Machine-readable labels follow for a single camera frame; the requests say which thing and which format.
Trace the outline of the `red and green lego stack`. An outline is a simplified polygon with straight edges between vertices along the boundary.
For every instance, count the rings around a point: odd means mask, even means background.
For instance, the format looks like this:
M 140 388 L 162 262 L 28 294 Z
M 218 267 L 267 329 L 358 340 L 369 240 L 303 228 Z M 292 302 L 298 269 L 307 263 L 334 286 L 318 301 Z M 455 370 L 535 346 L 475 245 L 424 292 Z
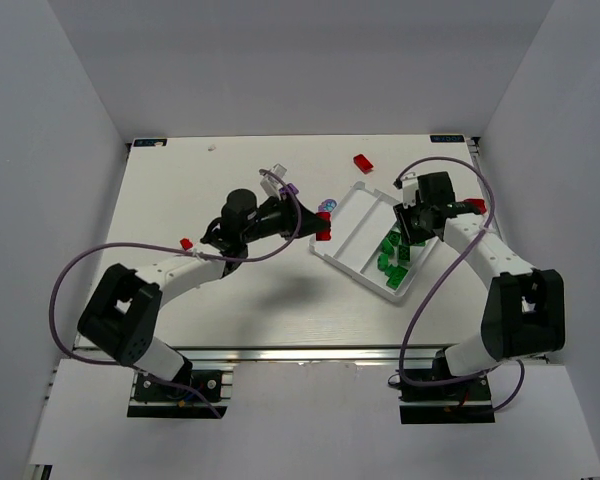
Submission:
M 318 242 L 331 240 L 331 214 L 325 211 L 316 213 L 316 217 L 320 219 L 320 229 L 315 234 L 315 239 Z

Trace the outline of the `green 2x2 lego brick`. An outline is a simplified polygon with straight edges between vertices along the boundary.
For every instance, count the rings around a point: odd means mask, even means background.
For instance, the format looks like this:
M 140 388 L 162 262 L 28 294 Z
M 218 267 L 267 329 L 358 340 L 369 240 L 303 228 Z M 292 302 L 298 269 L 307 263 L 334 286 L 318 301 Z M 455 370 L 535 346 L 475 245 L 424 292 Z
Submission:
M 411 247 L 403 244 L 398 245 L 396 259 L 399 264 L 408 264 L 411 261 Z

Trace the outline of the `small green lego brick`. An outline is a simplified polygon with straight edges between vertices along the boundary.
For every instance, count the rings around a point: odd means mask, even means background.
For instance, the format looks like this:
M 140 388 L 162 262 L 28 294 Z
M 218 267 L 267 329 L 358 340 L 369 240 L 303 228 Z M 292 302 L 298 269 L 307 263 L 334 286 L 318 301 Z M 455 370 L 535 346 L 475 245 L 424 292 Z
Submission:
M 403 281 L 402 277 L 392 276 L 387 280 L 386 286 L 392 290 L 397 290 L 399 288 L 399 286 L 401 285 L 402 281 Z

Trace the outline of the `small red lego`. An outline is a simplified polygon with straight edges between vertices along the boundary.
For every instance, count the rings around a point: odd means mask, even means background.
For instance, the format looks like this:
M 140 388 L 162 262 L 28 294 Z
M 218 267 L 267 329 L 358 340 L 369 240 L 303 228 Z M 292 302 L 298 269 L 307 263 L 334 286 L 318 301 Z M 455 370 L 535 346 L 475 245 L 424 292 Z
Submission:
M 191 240 L 189 240 L 188 238 L 182 238 L 180 240 L 180 245 L 181 245 L 182 249 L 185 251 L 191 250 L 194 246 L 193 242 Z

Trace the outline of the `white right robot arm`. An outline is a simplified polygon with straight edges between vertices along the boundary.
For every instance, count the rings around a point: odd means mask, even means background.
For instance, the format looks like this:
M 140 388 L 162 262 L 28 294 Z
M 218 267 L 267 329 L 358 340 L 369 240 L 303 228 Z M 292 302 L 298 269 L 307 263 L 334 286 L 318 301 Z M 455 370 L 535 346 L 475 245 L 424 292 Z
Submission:
M 514 253 L 489 230 L 484 204 L 456 198 L 447 173 L 420 175 L 402 190 L 394 213 L 403 238 L 411 245 L 445 243 L 487 290 L 479 331 L 436 354 L 431 381 L 447 384 L 564 347 L 564 281 L 556 270 L 538 269 Z

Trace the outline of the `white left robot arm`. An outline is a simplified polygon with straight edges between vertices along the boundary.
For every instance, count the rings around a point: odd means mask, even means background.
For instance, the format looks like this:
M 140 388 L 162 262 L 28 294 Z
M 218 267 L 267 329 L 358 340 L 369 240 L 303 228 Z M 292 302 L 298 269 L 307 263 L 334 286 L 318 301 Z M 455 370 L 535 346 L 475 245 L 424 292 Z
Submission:
M 248 260 L 248 245 L 254 241 L 274 235 L 325 239 L 330 228 L 326 213 L 312 213 L 289 195 L 270 197 L 259 205 L 253 192 L 234 190 L 201 238 L 202 244 L 218 250 L 219 259 L 193 250 L 136 269 L 110 266 L 78 321 L 78 332 L 121 366 L 188 385 L 191 361 L 154 335 L 160 309 L 232 274 Z

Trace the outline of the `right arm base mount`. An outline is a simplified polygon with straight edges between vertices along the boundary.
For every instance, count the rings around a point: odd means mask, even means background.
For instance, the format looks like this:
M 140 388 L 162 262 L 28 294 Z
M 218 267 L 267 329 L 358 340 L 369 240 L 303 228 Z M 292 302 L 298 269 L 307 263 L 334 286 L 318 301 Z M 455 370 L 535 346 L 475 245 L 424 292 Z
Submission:
M 405 383 L 396 370 L 387 386 L 398 392 L 402 425 L 491 424 L 495 422 L 491 390 L 485 375 L 445 386 Z

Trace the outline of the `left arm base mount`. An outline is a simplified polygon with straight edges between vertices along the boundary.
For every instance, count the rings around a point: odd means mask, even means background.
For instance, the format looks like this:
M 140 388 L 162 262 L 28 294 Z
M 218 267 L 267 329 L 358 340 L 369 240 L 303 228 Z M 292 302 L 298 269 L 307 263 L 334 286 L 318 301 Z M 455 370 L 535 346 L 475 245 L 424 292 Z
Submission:
M 219 420 L 232 396 L 233 366 L 223 362 L 195 362 L 187 382 L 176 388 L 136 371 L 127 406 L 128 418 Z

